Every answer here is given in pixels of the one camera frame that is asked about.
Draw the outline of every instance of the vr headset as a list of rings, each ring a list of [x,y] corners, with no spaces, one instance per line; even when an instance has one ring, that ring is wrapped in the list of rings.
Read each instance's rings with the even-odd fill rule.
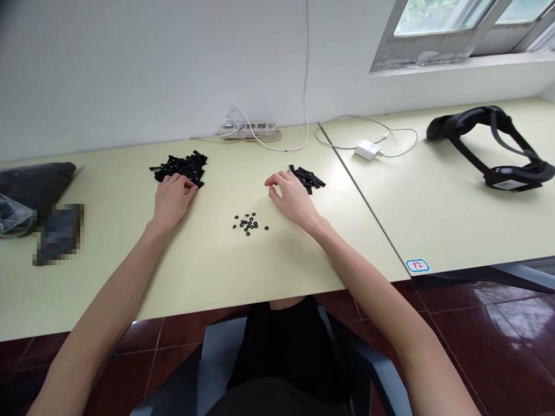
[[[461,136],[468,133],[476,124],[491,126],[491,134],[502,147],[516,154],[526,156],[530,163],[522,166],[496,166],[488,168],[461,141]],[[498,130],[510,135],[522,151],[512,148],[499,136]],[[516,130],[513,122],[503,110],[496,106],[477,107],[459,114],[437,117],[426,130],[430,140],[449,139],[451,143],[483,174],[486,185],[505,191],[527,191],[539,188],[555,176],[555,168],[540,159],[534,149]]]

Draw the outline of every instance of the red tile floor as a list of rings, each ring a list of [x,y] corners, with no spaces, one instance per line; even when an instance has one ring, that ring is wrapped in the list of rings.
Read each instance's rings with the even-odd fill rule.
[[[494,283],[419,291],[411,281],[394,286],[438,335],[483,415],[555,415],[555,295]],[[391,345],[347,291],[315,298],[398,366]],[[195,350],[207,325],[248,311],[241,306],[134,323],[95,386],[85,415],[128,415]],[[66,337],[0,343],[0,382],[36,385],[32,376],[47,370]],[[373,414],[383,414],[378,400]]]

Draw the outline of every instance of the gray chair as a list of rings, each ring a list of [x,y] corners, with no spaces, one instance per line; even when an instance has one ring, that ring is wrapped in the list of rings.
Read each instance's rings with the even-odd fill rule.
[[[352,413],[370,415],[374,383],[386,415],[412,415],[405,386],[393,363],[328,315],[323,306],[319,306],[319,312],[350,381]],[[204,416],[226,392],[246,321],[237,318],[209,325],[204,343],[131,415]]]

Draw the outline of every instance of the light green table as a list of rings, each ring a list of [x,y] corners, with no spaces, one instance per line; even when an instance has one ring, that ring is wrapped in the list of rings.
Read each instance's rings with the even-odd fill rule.
[[[555,164],[555,105],[541,99],[497,105],[513,118],[539,156]],[[367,161],[353,150],[338,150],[403,263],[424,259],[430,266],[427,273],[555,255],[555,179],[525,192],[494,190],[448,140],[425,139],[435,117],[477,106],[375,117],[390,128],[418,131],[416,147],[398,158]],[[376,141],[386,132],[361,119],[333,121],[324,129],[341,147],[356,146],[364,139]],[[411,132],[395,135],[380,144],[385,154],[398,154],[414,140]],[[529,163],[502,148],[489,127],[478,125],[462,140],[490,167]]]
[[[273,145],[299,146],[305,135],[305,127],[285,128]],[[185,140],[2,164],[73,162],[81,171],[60,203],[84,203],[85,217],[80,252],[58,265],[32,266],[33,237],[0,241],[0,341],[71,330],[152,216],[158,183],[148,167],[193,150],[208,156],[205,185],[162,254],[138,319],[344,287],[320,247],[268,197],[264,180],[290,164],[327,183],[312,200],[353,247],[390,281],[409,277],[339,158],[313,136],[286,153]],[[252,212],[261,228],[250,237],[232,229],[235,215]]]

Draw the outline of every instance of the white power strip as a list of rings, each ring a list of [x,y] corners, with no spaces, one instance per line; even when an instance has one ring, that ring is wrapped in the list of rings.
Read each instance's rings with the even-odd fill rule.
[[[252,123],[250,126],[259,139],[273,138],[278,135],[278,128],[273,122]],[[227,135],[233,130],[235,130],[233,126],[226,127],[225,124],[220,125],[220,135]],[[226,139],[254,139],[254,136],[248,124],[241,124],[239,130],[227,136]]]

